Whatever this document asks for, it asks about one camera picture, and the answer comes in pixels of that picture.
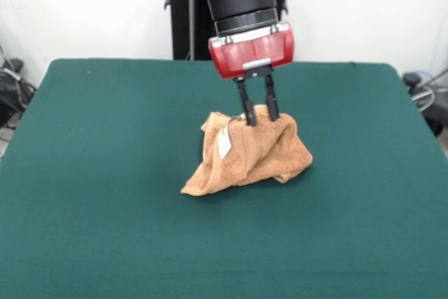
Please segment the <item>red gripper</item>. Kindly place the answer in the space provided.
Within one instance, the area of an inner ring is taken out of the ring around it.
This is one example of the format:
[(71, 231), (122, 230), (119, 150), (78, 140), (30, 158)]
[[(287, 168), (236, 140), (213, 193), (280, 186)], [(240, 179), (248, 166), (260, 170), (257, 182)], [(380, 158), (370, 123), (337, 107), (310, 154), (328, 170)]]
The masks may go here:
[[(288, 22), (261, 27), (251, 31), (216, 36), (209, 39), (209, 52), (216, 71), (224, 79), (238, 78), (247, 71), (290, 64), (294, 54), (293, 30)], [(279, 108), (271, 74), (264, 76), (266, 105), (271, 120), (279, 118)], [(257, 125), (253, 102), (249, 99), (244, 79), (236, 80), (246, 124)]]

